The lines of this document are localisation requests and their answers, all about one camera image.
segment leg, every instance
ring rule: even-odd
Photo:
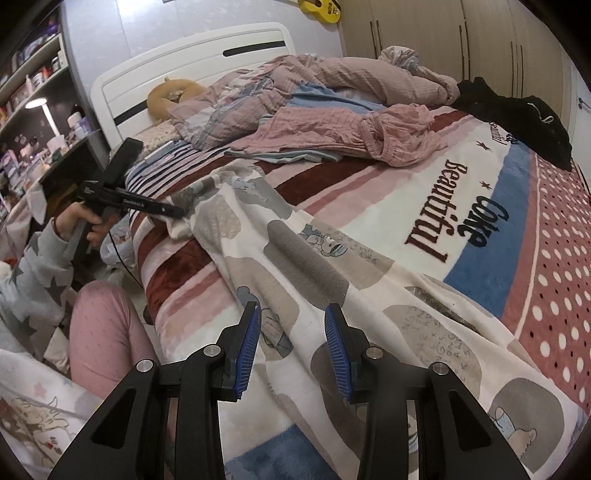
[[[80,290],[70,326],[72,380],[106,398],[140,360],[158,362],[123,289],[94,281]]]

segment bottle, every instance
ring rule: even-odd
[[[29,95],[32,95],[35,89],[33,88],[33,82],[31,81],[29,75],[25,77],[25,85],[27,85],[27,92]]]

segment metal screw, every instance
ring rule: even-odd
[[[449,372],[449,367],[444,363],[436,362],[433,364],[433,371],[437,375],[447,375],[447,373]]]
[[[140,360],[138,364],[135,366],[139,372],[145,373],[152,370],[154,366],[154,362],[152,360]]]
[[[218,356],[221,351],[222,351],[222,349],[220,347],[218,347],[217,345],[207,345],[203,349],[203,353],[206,356]]]
[[[377,360],[378,358],[382,358],[384,356],[384,352],[382,352],[381,348],[371,346],[365,351],[365,355],[367,355],[370,358],[373,358],[374,360]]]

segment cartoon character print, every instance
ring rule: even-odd
[[[347,251],[347,246],[340,244],[320,230],[313,228],[309,223],[299,234],[312,248],[318,250],[323,257],[340,257]]]
[[[257,305],[261,305],[259,299],[247,286],[238,287],[236,289],[236,295],[243,307],[245,307],[249,301],[254,301]],[[273,312],[269,307],[261,310],[261,334],[265,344],[271,349],[276,350],[281,358],[285,358],[289,355],[294,348],[289,337],[281,327],[279,315]]]
[[[55,436],[50,436],[47,440],[45,436],[40,438],[38,434],[62,429],[72,439],[67,429],[68,421],[55,410],[56,407],[57,397],[54,397],[49,406],[37,406],[22,398],[15,398],[9,404],[0,397],[2,427],[26,447],[36,448],[41,453],[43,466],[47,467],[55,465],[63,450]]]
[[[497,407],[492,418],[493,423],[511,445],[515,454],[521,458],[531,443],[535,440],[537,432],[535,429],[516,429],[509,415],[501,407]]]
[[[232,188],[236,190],[241,190],[247,195],[251,195],[253,197],[258,198],[262,202],[267,201],[267,199],[257,191],[256,186],[252,182],[244,180],[240,178],[238,175],[234,175],[230,179],[230,185],[232,185]]]

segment black cable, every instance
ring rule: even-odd
[[[113,235],[111,234],[110,231],[109,231],[109,237],[111,239],[111,242],[113,243],[113,247],[115,247],[115,253],[117,254],[117,258],[119,258],[119,261],[123,265],[123,268],[127,270],[127,273],[129,275],[131,275],[131,278],[133,278],[135,280],[135,282],[139,285],[139,287],[143,290],[144,289],[144,286],[139,282],[139,280],[137,278],[135,278],[135,276],[133,275],[133,273],[131,273],[129,271],[129,268],[127,268],[127,265],[125,265],[125,262],[121,258],[121,255],[119,255],[119,250],[117,250],[117,245],[115,245],[115,240],[113,239]]]

